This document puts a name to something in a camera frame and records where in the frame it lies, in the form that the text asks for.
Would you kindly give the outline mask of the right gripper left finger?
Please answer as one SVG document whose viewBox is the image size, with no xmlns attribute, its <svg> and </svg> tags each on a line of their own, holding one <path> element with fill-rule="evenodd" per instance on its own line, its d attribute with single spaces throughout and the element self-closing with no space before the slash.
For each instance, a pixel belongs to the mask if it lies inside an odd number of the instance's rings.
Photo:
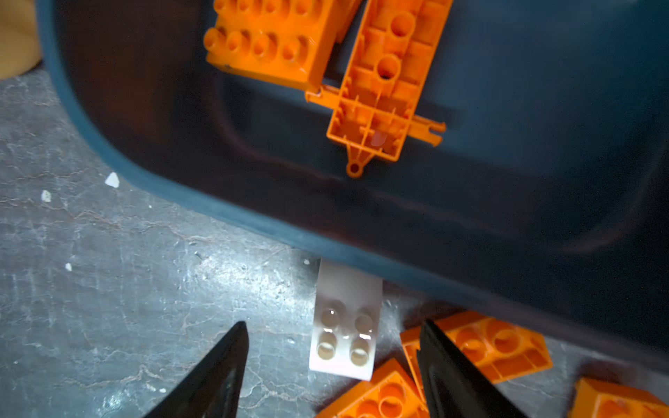
<svg viewBox="0 0 669 418">
<path fill-rule="evenodd" d="M 148 417 L 235 417 L 249 337 L 237 322 Z"/>
</svg>

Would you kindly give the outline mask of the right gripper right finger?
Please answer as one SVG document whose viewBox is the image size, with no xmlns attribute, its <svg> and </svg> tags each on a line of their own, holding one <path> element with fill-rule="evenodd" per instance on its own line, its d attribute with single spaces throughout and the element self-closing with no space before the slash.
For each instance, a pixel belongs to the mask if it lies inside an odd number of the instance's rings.
<svg viewBox="0 0 669 418">
<path fill-rule="evenodd" d="M 432 418 L 525 417 L 432 320 L 421 326 L 417 359 Z"/>
</svg>

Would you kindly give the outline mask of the orange 2x3 lego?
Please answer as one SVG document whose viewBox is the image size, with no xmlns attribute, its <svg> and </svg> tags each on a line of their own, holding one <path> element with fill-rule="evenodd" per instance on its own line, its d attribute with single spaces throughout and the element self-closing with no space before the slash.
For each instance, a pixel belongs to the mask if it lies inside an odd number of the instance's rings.
<svg viewBox="0 0 669 418">
<path fill-rule="evenodd" d="M 430 412 L 402 365 L 390 359 L 315 417 L 428 418 Z"/>
<path fill-rule="evenodd" d="M 667 418 L 668 405 L 645 390 L 581 378 L 569 411 L 571 418 Z"/>
<path fill-rule="evenodd" d="M 437 320 L 436 325 L 493 384 L 553 366 L 545 338 L 529 329 L 472 311 Z"/>
</svg>

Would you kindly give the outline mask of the white L-shaped lego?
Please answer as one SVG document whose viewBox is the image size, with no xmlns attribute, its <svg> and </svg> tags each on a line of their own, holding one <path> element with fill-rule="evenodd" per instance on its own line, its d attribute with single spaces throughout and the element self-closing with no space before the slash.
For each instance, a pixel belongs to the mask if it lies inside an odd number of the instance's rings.
<svg viewBox="0 0 669 418">
<path fill-rule="evenodd" d="M 309 369 L 370 381 L 379 338 L 383 279 L 321 260 Z"/>
</svg>

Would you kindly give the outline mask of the orange long lego chassis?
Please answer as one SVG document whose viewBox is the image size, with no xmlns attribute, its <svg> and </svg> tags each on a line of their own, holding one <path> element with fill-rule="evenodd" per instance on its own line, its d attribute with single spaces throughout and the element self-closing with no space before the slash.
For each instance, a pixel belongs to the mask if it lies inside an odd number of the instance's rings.
<svg viewBox="0 0 669 418">
<path fill-rule="evenodd" d="M 340 87 L 308 92 L 332 110 L 330 140 L 346 148 L 348 176 L 358 179 L 377 158 L 397 162 L 408 138 L 439 146 L 444 122 L 416 108 L 435 58 L 450 1 L 369 1 Z"/>
</svg>

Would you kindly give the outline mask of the orange 2x4 lego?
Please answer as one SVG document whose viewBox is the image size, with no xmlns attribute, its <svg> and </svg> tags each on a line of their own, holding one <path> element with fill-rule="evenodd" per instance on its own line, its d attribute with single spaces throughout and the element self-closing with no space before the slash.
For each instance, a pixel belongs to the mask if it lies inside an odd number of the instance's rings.
<svg viewBox="0 0 669 418">
<path fill-rule="evenodd" d="M 216 0 L 203 38 L 217 69 L 303 92 L 317 92 L 359 1 Z"/>
</svg>

